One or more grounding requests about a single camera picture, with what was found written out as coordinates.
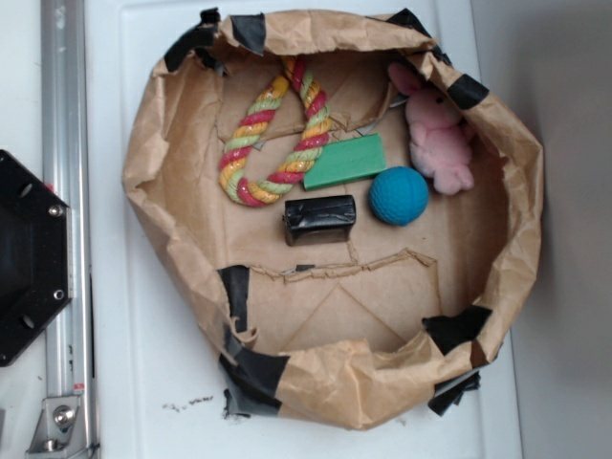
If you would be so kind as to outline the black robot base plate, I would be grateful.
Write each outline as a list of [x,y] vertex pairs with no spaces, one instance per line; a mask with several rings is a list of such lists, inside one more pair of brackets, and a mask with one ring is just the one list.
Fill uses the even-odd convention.
[[71,299],[70,208],[1,152],[1,365],[12,365]]

